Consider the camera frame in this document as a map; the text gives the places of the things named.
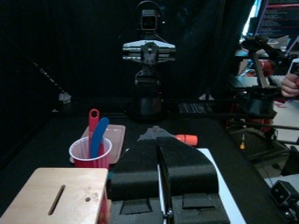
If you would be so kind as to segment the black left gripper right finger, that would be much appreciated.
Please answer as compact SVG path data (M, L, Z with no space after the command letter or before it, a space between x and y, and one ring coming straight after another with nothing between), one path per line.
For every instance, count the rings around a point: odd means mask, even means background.
M213 162L159 127L155 141L169 224L230 224Z

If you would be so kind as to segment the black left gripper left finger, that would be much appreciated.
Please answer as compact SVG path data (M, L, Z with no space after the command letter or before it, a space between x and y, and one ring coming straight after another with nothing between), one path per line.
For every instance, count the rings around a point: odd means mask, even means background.
M119 159L111 178L110 224L163 224L157 133L149 128Z

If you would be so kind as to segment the person's hand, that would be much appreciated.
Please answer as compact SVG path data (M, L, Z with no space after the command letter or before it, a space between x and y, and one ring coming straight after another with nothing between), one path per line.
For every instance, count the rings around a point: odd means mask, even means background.
M299 95L299 76L289 73L282 82L282 95L285 97L297 97Z

